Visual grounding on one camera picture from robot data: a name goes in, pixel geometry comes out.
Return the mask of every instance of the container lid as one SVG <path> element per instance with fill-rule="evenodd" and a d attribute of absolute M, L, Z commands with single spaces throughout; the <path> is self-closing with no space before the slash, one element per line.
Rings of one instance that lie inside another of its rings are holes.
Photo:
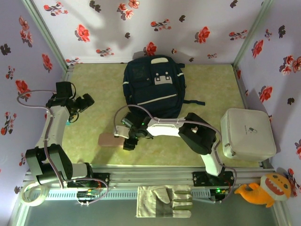
<path fill-rule="evenodd" d="M 229 143 L 234 152 L 267 158 L 276 154 L 269 116 L 265 112 L 231 108 L 227 117 Z"/>

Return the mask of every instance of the gray cable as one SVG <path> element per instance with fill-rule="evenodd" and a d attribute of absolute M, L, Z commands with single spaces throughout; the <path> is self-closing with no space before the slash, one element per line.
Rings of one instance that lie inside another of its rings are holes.
<path fill-rule="evenodd" d="M 85 205 L 85 206 L 88 206 L 89 204 L 92 204 L 92 203 L 94 203 L 94 202 L 97 202 L 97 201 L 99 201 L 99 200 L 101 200 L 101 199 L 103 199 L 107 194 L 108 194 L 108 192 L 109 192 L 109 186 L 107 185 L 107 183 L 105 183 L 103 180 L 101 180 L 101 179 L 98 179 L 98 178 L 79 178 L 79 179 L 75 179 L 76 181 L 77 180 L 95 180 L 95 181 L 99 181 L 99 182 L 101 182 L 101 183 L 103 183 L 105 186 L 106 186 L 106 188 L 107 188 L 107 190 L 105 191 L 105 193 L 102 195 L 102 196 L 100 196 L 99 198 L 97 198 L 97 199 L 94 199 L 94 200 L 92 200 L 92 201 L 87 201 L 86 203 L 84 203 L 84 202 L 80 202 L 78 199 L 77 199 L 77 201 L 81 204 L 81 205 Z"/>
<path fill-rule="evenodd" d="M 219 163 L 219 165 L 220 166 L 222 166 L 222 167 L 224 167 L 224 168 L 228 168 L 228 169 L 230 169 L 230 170 L 233 170 L 234 171 L 234 182 L 233 182 L 233 185 L 232 185 L 232 187 L 231 187 L 231 190 L 230 190 L 230 192 L 226 195 L 226 197 L 224 198 L 224 199 L 222 199 L 220 202 L 223 202 L 223 201 L 225 201 L 226 199 L 228 199 L 229 198 L 229 196 L 231 195 L 231 194 L 233 194 L 233 192 L 234 192 L 234 186 L 235 186 L 235 184 L 236 184 L 236 179 L 237 179 L 237 172 L 236 172 L 236 170 L 235 170 L 235 168 L 233 168 L 233 167 L 229 167 L 229 166 L 225 166 L 225 165 L 223 165 L 222 164 L 222 161 L 220 160 L 220 158 L 219 158 L 219 156 L 218 156 L 218 153 L 217 153 L 217 147 L 218 147 L 218 145 L 222 142 L 222 134 L 221 134 L 221 132 L 217 129 L 217 128 L 215 128 L 215 127 L 213 127 L 213 126 L 211 126 L 211 125 L 208 125 L 208 124 L 206 124 L 206 123 L 202 123 L 202 122 L 198 122 L 198 121 L 186 121 L 186 120 L 171 120 L 171 121 L 167 121 L 167 120 L 164 120 L 164 119 L 156 119 L 156 118 L 154 118 L 152 115 L 151 115 L 151 113 L 147 110 L 147 109 L 145 109 L 144 107 L 141 107 L 141 106 L 138 106 L 138 105 L 125 105 L 125 106 L 122 106 L 121 108 L 119 108 L 117 111 L 116 111 L 116 113 L 115 113 L 115 115 L 114 115 L 114 129 L 115 129 L 115 132 L 117 133 L 117 126 L 116 126 L 116 116 L 117 116 L 117 114 L 118 114 L 118 112 L 120 112 L 123 108 L 125 108 L 125 107 L 137 107 L 137 108 L 140 108 L 140 109 L 142 109 L 142 110 L 144 110 L 148 115 L 149 115 L 149 117 L 151 118 L 151 119 L 153 119 L 153 120 L 155 120 L 155 121 L 157 121 L 158 123 L 160 123 L 160 122 L 162 122 L 162 123 L 169 123 L 169 122 L 185 122 L 185 123 L 191 123 L 191 124 L 197 124 L 197 125 L 200 125 L 200 126 L 205 126 L 205 127 L 208 127 L 208 128 L 210 128 L 210 129 L 213 129 L 218 135 L 219 135 L 219 141 L 216 143 L 216 145 L 214 146 L 214 148 L 213 148 L 213 151 L 214 151 L 214 153 L 215 153 L 215 156 L 216 156 L 216 159 L 217 159 L 217 161 L 218 161 L 218 163 Z"/>
<path fill-rule="evenodd" d="M 47 112 L 50 113 L 50 120 L 49 120 L 49 124 L 46 128 L 46 132 L 45 132 L 45 137 L 44 137 L 44 152 L 45 152 L 45 155 L 46 157 L 48 158 L 49 160 L 49 163 L 53 169 L 53 171 L 55 172 L 55 175 L 57 176 L 58 178 L 58 181 L 60 183 L 60 187 L 61 189 L 64 188 L 64 184 L 63 184 L 63 179 L 60 175 L 60 172 L 57 170 L 55 164 L 53 163 L 53 161 L 51 160 L 51 157 L 49 155 L 49 152 L 48 152 L 48 149 L 47 149 L 47 139 L 48 139 L 48 134 L 49 134 L 49 130 L 50 130 L 50 126 L 52 124 L 52 120 L 53 120 L 53 115 L 52 115 L 52 111 L 48 108 L 48 107 L 44 107 L 44 106 L 38 106 L 38 105 L 26 105 L 26 104 L 23 104 L 20 102 L 20 97 L 27 94 L 27 93 L 32 93 L 32 92 L 51 92 L 51 93 L 56 93 L 52 90 L 42 90 L 42 89 L 39 89 L 39 90 L 32 90 L 32 91 L 27 91 L 27 92 L 24 92 L 24 93 L 21 93 L 18 97 L 17 97 L 17 102 L 25 107 L 29 107 L 29 108 L 40 108 L 40 109 L 45 109 Z"/>

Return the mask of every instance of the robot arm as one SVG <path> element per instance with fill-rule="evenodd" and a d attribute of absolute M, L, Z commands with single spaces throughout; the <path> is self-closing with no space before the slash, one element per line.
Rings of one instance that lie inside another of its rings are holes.
<path fill-rule="evenodd" d="M 45 162 L 47 159 L 45 148 L 63 181 L 69 182 L 78 178 L 93 177 L 92 168 L 88 163 L 71 163 L 62 149 L 62 139 L 68 119 L 71 120 L 74 116 L 78 117 L 79 113 L 94 103 L 94 100 L 89 94 L 84 94 L 83 98 L 75 99 L 70 82 L 58 82 L 56 90 L 57 93 L 46 104 L 51 114 L 48 113 L 47 115 L 42 135 L 36 147 L 27 150 L 25 154 L 35 181 L 41 185 L 57 181 L 57 176 L 50 163 Z M 141 137 L 153 138 L 162 135 L 181 137 L 194 152 L 201 155 L 206 166 L 206 172 L 218 176 L 223 167 L 219 164 L 215 151 L 212 150 L 216 142 L 215 131 L 206 126 L 193 124 L 191 121 L 208 124 L 193 113 L 189 113 L 185 118 L 164 119 L 162 121 L 150 117 L 139 119 L 132 113 L 128 113 L 122 120 L 125 126 L 117 126 L 115 136 L 125 138 L 124 149 L 126 150 L 134 150 L 138 139 Z"/>
<path fill-rule="evenodd" d="M 185 123 L 185 121 L 194 121 L 196 124 Z M 125 126 L 117 126 L 114 135 L 125 138 L 123 145 L 125 150 L 134 150 L 140 137 L 153 138 L 162 135 L 181 137 L 194 152 L 201 155 L 206 172 L 219 176 L 223 167 L 213 150 L 216 145 L 215 131 L 197 125 L 198 122 L 209 125 L 194 113 L 189 113 L 185 118 L 162 119 L 162 121 L 150 117 L 139 119 L 132 113 L 128 113 L 122 120 Z"/>
<path fill-rule="evenodd" d="M 35 148 L 26 151 L 25 157 L 34 179 L 39 184 L 46 184 L 57 181 L 57 176 L 50 163 L 46 163 L 44 150 L 45 134 L 47 136 L 47 152 L 56 166 L 63 181 L 70 181 L 77 178 L 92 177 L 92 169 L 88 163 L 72 164 L 62 149 L 63 132 L 68 120 L 79 116 L 79 113 L 86 110 L 94 103 L 89 94 L 83 98 L 75 99 L 70 82 L 58 82 L 57 93 L 49 99 L 46 107 L 51 111 L 47 113 L 46 123 L 39 141 Z"/>

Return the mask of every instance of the floor mat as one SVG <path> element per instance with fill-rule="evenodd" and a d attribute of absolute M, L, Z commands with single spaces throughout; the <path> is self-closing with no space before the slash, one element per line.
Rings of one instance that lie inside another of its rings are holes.
<path fill-rule="evenodd" d="M 126 64 L 78 64 L 71 82 L 77 93 L 90 94 L 95 104 L 80 114 L 76 123 L 67 125 L 63 149 L 72 162 L 111 165 L 204 166 L 201 156 L 193 152 L 179 137 L 141 139 L 135 150 L 98 146 L 103 132 L 113 132 L 113 116 L 126 104 L 122 81 Z M 185 99 L 205 101 L 206 105 L 183 104 L 180 117 L 193 112 L 220 129 L 220 119 L 229 108 L 244 108 L 231 65 L 186 65 Z M 118 123 L 127 109 L 118 115 Z M 257 162 L 226 158 L 219 146 L 218 153 L 228 166 L 258 167 Z"/>

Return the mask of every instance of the backpack pocket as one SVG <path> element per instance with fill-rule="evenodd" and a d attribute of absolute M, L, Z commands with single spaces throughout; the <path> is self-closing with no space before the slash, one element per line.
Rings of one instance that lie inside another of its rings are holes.
<path fill-rule="evenodd" d="M 139 89 L 150 86 L 151 73 L 146 63 L 136 63 L 129 66 L 129 79 L 133 88 Z"/>
<path fill-rule="evenodd" d="M 173 84 L 161 84 L 138 89 L 134 94 L 135 103 L 151 113 L 175 108 L 178 103 L 177 91 Z"/>

